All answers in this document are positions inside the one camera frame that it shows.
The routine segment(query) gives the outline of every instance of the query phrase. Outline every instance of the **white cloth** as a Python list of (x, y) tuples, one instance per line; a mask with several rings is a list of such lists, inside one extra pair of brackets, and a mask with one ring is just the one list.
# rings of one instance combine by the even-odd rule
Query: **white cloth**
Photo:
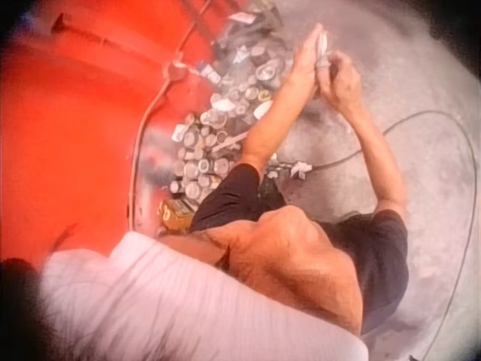
[(147, 236), (127, 233), (109, 258), (53, 254), (42, 296), (75, 355), (132, 361), (368, 359), (344, 329), (281, 305)]

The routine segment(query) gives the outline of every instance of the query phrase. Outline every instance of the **gray floor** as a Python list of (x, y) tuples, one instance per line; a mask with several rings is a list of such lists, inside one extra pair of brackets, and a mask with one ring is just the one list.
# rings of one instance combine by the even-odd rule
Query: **gray floor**
[[(479, 83), (413, 9), (374, 0), (276, 0), (292, 42), (321, 22), (354, 60), (365, 98), (381, 129), (417, 111), (452, 114), (479, 146)], [(358, 149), (342, 120), (300, 119), (278, 152), (314, 165)], [(454, 360), (479, 347), (479, 228), (467, 249), (455, 296), (473, 204), (474, 173), (462, 133), (445, 116), (425, 114), (387, 135), (409, 190), (410, 285), (397, 313), (365, 338), (372, 360)], [(281, 186), (288, 202), (311, 217), (336, 220), (369, 212), (374, 194), (364, 161), (350, 161)]]

